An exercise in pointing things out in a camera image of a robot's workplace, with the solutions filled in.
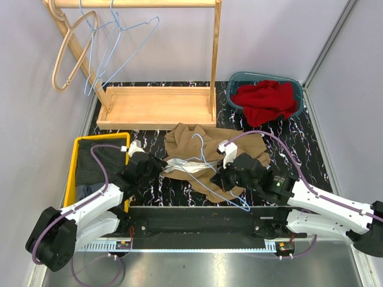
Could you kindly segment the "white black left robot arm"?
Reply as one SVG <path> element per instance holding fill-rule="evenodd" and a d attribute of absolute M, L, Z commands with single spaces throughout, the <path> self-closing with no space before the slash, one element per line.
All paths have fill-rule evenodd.
<path fill-rule="evenodd" d="M 59 210 L 45 209 L 26 243 L 33 262 L 58 271 L 92 241 L 108 234 L 124 236 L 129 222 L 123 203 L 166 166 L 149 153 L 134 152 L 127 165 L 94 193 Z"/>

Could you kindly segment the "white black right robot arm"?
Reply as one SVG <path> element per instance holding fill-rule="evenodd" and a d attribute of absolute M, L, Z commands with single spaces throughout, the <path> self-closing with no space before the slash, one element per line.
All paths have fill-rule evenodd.
<path fill-rule="evenodd" d="M 248 154 L 219 161 L 210 180 L 223 191 L 254 191 L 277 206 L 266 226 L 273 238 L 290 234 L 340 239 L 372 257 L 382 257 L 382 202 L 359 203 L 306 184 L 288 173 L 267 169 Z"/>

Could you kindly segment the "tan brown skirt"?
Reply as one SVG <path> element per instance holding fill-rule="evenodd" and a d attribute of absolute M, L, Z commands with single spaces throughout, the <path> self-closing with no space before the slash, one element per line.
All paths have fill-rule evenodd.
<path fill-rule="evenodd" d="M 190 157 L 200 157 L 201 142 L 197 136 L 192 138 L 195 133 L 203 137 L 205 143 L 203 148 L 205 158 L 207 162 L 211 163 L 215 168 L 217 168 L 217 163 L 223 159 L 223 156 L 217 152 L 218 145 L 224 140 L 229 141 L 242 134 L 242 132 L 238 130 L 179 123 L 176 128 L 165 135 L 165 150 L 168 157 L 165 158 L 164 161 L 168 163 L 168 166 L 161 175 L 166 178 L 189 182 L 195 191 L 206 195 L 206 199 L 212 203 L 224 202 L 224 200 L 204 189 L 204 187 L 196 182 L 190 175 L 174 165 L 174 158 L 188 159 Z M 229 200 L 234 199 L 234 196 L 231 196 L 229 191 L 223 191 L 210 182 L 210 179 L 215 175 L 213 170 L 203 167 L 203 164 L 193 164 L 191 162 L 186 164 L 186 169 L 190 172 L 194 172 L 193 175 L 197 177 L 198 180 L 216 193 Z M 234 187 L 232 192 L 235 196 L 240 196 L 244 192 L 244 189 Z"/>

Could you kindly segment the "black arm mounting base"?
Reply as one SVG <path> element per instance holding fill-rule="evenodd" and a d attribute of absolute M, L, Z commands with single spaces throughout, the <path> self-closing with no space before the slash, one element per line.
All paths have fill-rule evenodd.
<path fill-rule="evenodd" d="M 138 252 L 272 252 L 290 240 L 284 207 L 131 207 L 124 219 Z"/>

